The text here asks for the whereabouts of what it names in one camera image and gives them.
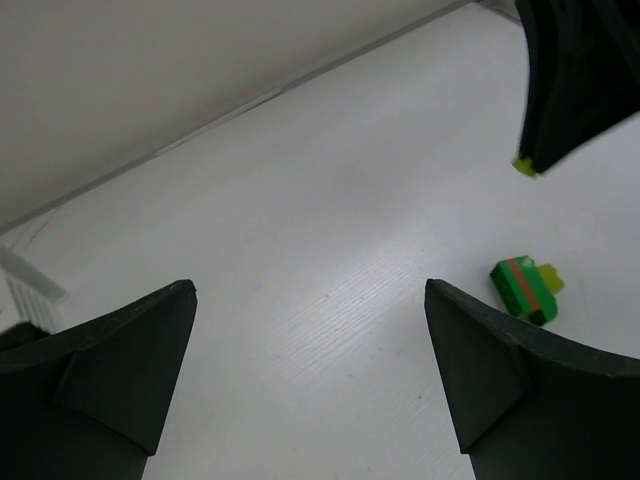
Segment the small lime lego piece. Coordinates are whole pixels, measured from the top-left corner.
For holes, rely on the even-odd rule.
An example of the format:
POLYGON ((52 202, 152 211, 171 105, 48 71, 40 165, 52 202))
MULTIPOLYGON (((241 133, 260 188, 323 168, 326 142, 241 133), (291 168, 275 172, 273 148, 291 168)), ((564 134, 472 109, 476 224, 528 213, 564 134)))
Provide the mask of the small lime lego piece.
POLYGON ((530 157, 518 156, 512 161, 513 167, 522 175, 529 178, 537 178, 538 172, 534 168, 533 160, 530 157))

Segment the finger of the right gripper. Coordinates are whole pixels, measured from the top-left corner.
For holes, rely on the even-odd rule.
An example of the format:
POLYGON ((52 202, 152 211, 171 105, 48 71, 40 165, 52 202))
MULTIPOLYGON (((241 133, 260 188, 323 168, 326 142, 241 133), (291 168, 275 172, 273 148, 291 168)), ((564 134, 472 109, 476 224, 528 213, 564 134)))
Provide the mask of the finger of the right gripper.
POLYGON ((528 97, 518 156, 543 174, 639 111, 639 3, 519 1, 528 97))

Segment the lime green lego brick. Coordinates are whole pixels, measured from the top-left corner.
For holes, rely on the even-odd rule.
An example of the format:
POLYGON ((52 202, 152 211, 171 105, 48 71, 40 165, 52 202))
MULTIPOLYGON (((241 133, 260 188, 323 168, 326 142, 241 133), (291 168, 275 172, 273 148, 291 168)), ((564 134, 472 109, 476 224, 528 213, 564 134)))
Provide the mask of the lime green lego brick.
POLYGON ((565 287, 564 280, 559 276, 557 269, 550 263, 539 265, 538 273, 548 290, 557 295, 565 287))

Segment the green and orange lego stack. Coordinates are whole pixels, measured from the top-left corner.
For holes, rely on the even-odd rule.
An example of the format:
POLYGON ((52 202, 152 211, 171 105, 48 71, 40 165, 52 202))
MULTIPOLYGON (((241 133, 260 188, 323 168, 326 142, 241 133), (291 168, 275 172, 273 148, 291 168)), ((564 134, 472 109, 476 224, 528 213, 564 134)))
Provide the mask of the green and orange lego stack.
POLYGON ((499 261, 489 277, 507 312, 516 318, 543 327, 558 315, 556 295, 541 279, 539 265, 529 256, 499 261))

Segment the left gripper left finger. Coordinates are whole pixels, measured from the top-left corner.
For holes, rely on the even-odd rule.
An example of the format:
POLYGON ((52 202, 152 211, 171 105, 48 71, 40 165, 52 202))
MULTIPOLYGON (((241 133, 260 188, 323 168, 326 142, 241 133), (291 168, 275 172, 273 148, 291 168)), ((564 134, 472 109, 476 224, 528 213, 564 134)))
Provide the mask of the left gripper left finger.
POLYGON ((59 333, 1 334, 1 476, 139 479, 156 454, 193 328, 179 280, 59 333))

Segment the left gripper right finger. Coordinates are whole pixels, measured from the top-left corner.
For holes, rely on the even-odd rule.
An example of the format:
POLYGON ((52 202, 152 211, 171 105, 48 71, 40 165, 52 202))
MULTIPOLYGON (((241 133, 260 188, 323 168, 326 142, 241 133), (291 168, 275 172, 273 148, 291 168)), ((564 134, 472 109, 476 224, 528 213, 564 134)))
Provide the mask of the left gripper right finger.
POLYGON ((636 479, 639 362, 502 313, 444 280, 425 314, 478 479, 636 479))

